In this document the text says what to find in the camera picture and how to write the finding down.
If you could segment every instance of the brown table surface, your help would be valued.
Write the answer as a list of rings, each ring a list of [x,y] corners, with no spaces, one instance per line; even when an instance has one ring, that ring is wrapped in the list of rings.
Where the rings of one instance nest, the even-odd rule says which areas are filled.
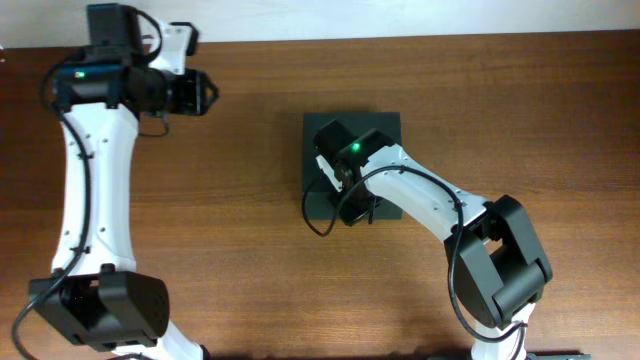
[[[11,322],[58,242],[63,138],[36,94],[68,52],[8,50],[0,64],[0,357],[17,356]],[[222,97],[138,140],[131,234],[138,272],[166,282],[192,340],[257,357],[473,343],[443,247],[415,220],[328,238],[302,221],[303,114],[398,111],[416,161],[527,208],[554,270],[527,349],[640,358],[640,32],[206,44],[188,62]],[[109,355],[37,315],[21,334],[46,358]]]

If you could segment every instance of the white wall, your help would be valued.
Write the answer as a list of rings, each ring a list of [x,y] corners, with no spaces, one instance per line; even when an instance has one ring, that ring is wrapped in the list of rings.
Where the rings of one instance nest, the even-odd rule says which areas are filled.
[[[87,0],[0,0],[5,47],[87,43]],[[126,0],[202,41],[612,30],[640,27],[640,0]]]

